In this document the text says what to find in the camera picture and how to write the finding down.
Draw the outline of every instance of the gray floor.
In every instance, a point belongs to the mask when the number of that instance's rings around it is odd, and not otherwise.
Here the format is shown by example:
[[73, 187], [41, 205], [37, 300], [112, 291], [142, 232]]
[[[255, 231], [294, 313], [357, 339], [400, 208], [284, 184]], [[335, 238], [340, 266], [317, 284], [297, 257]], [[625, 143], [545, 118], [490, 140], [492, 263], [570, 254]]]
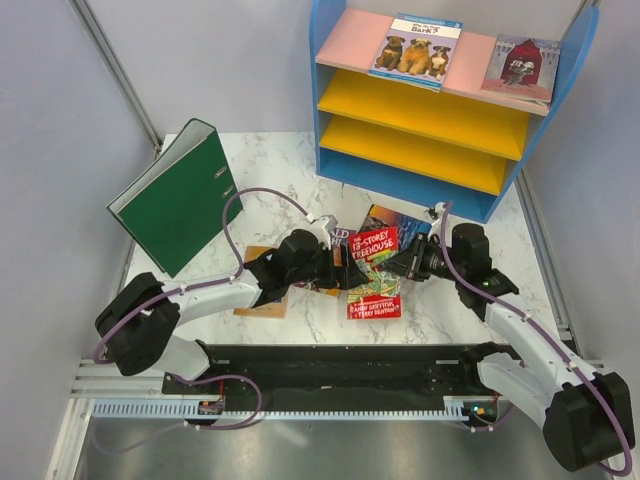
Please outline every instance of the gray floor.
[[[106, 447], [122, 448], [175, 421], [92, 420]], [[516, 412], [493, 433], [432, 422], [264, 421], [232, 432], [179, 429], [118, 457], [85, 445], [76, 480], [553, 479], [610, 478], [596, 467], [571, 474], [542, 433]]]

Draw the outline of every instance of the yellow shelf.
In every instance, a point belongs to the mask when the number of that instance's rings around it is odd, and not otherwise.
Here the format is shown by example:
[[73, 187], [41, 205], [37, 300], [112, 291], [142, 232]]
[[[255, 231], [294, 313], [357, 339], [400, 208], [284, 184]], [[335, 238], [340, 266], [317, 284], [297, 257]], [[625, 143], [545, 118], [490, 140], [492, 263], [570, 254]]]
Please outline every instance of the yellow shelf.
[[520, 160], [529, 114], [469, 98], [338, 70], [318, 109]]
[[331, 119], [320, 146], [492, 195], [502, 190], [507, 164], [503, 157], [341, 116]]

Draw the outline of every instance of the brown dog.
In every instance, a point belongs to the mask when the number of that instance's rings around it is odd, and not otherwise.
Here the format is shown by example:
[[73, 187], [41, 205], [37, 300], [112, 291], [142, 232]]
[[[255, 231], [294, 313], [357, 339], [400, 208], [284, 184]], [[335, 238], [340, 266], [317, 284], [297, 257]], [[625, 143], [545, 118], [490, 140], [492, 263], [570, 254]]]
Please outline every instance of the brown dog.
[[449, 63], [447, 52], [451, 49], [449, 47], [433, 47], [433, 50], [434, 54], [431, 55], [431, 66], [429, 67], [428, 75], [440, 80], [447, 73], [447, 64]]
[[387, 37], [387, 45], [382, 49], [382, 53], [376, 59], [376, 68], [385, 67], [393, 70], [398, 67], [402, 58], [402, 44], [406, 40], [395, 35]]
[[398, 65], [398, 71], [409, 72], [410, 75], [420, 75], [431, 67], [429, 57], [429, 45], [431, 42], [426, 38], [414, 38], [411, 46], [402, 55], [402, 60]]

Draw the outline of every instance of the green book cover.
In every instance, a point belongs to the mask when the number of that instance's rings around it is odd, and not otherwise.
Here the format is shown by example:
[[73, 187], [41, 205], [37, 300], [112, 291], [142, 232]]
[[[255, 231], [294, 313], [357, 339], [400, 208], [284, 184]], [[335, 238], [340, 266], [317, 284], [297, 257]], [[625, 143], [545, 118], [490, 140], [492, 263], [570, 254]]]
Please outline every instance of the green book cover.
[[[222, 210], [236, 191], [217, 130], [194, 118], [107, 208], [173, 277], [220, 233]], [[228, 221], [240, 210], [236, 199]]]

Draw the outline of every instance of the marble table top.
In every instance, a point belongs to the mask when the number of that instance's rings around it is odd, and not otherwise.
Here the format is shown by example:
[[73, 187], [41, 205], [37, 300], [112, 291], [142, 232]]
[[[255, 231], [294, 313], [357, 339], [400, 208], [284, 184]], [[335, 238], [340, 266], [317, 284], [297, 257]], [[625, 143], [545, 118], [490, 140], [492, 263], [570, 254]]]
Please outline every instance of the marble table top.
[[[313, 133], [221, 134], [238, 189], [270, 187], [296, 199], [315, 216], [333, 214], [339, 225], [358, 229], [372, 203], [425, 218], [425, 209], [385, 195], [318, 177], [315, 174]], [[175, 138], [168, 135], [165, 146]], [[305, 226], [300, 213], [267, 193], [243, 196], [244, 210], [230, 233], [241, 252], [248, 245], [276, 246], [292, 229]], [[462, 220], [451, 217], [451, 228]], [[520, 202], [512, 186], [485, 232], [491, 242], [494, 266], [520, 288], [534, 317], [556, 331], [549, 299]], [[224, 236], [214, 238], [175, 278], [195, 280], [235, 270]], [[151, 271], [168, 277], [144, 251], [135, 246], [127, 281]], [[231, 310], [209, 315], [179, 327], [185, 339], [218, 344], [466, 344], [501, 342], [458, 299], [454, 284], [440, 279], [424, 283], [402, 280], [402, 317], [389, 320], [347, 320], [346, 293], [339, 298], [299, 288], [289, 289], [286, 318], [234, 315]]]

